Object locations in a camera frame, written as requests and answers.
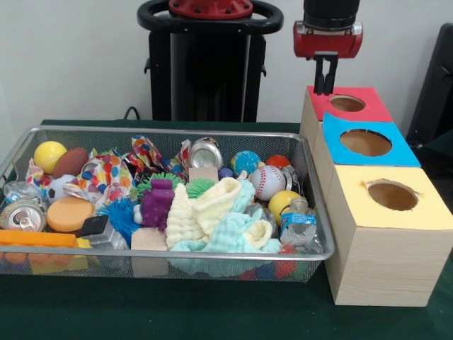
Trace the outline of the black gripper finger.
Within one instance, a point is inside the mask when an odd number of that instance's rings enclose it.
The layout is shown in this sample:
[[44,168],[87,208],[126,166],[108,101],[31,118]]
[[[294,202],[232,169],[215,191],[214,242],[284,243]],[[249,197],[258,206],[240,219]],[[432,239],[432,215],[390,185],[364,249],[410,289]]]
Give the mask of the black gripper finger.
[[314,93],[323,94],[324,93],[324,84],[325,84],[325,79],[324,79],[324,75],[323,75],[324,56],[322,54],[316,54],[314,56],[314,60],[316,61]]
[[324,59],[329,62],[329,70],[324,78],[324,94],[332,94],[334,89],[334,83],[336,78],[336,70],[338,66],[338,56],[335,54],[326,55]]

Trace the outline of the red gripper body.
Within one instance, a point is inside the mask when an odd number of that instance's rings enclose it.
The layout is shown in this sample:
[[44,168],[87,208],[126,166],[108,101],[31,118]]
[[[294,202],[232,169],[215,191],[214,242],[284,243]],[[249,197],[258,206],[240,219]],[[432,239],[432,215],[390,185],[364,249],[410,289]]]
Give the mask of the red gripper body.
[[352,59],[358,54],[363,40],[363,24],[355,21],[350,28],[334,31],[317,30],[303,21],[293,25],[294,53],[313,59],[316,54],[337,54],[340,59]]

